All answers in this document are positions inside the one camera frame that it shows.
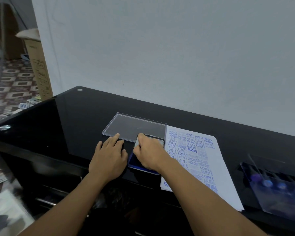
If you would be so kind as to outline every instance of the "finger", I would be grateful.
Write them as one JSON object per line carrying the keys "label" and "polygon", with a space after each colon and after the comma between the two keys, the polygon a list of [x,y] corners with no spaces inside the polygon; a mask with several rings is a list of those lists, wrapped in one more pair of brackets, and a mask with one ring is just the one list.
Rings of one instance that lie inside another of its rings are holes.
{"label": "finger", "polygon": [[139,157],[141,156],[141,147],[139,145],[137,145],[134,149],[133,149],[133,153],[137,156],[137,158],[139,159]]}
{"label": "finger", "polygon": [[99,141],[96,145],[95,152],[99,151],[102,147],[102,141]]}
{"label": "finger", "polygon": [[110,139],[108,145],[113,147],[113,146],[116,144],[116,142],[117,142],[119,136],[120,136],[119,133],[117,133],[116,135],[114,135],[114,136]]}
{"label": "finger", "polygon": [[123,149],[121,151],[121,158],[122,158],[123,161],[127,161],[128,160],[128,153],[127,153],[126,149]]}
{"label": "finger", "polygon": [[146,135],[144,135],[143,133],[139,133],[138,134],[139,144],[141,145],[145,141],[146,138],[147,138]]}
{"label": "finger", "polygon": [[117,151],[121,151],[121,148],[122,148],[122,144],[124,143],[125,141],[124,140],[120,140],[120,141],[117,141],[116,142],[116,145],[114,146]]}
{"label": "finger", "polygon": [[110,141],[110,139],[112,139],[112,137],[109,137],[104,143],[103,143],[103,147],[106,147]]}

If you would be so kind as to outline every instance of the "white paper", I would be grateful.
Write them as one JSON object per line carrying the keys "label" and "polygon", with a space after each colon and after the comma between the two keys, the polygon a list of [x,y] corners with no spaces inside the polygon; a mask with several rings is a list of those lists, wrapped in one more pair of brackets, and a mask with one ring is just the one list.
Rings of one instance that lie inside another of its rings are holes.
{"label": "white paper", "polygon": [[[167,126],[165,150],[234,209],[244,209],[215,137]],[[163,177],[160,186],[172,191]]]}

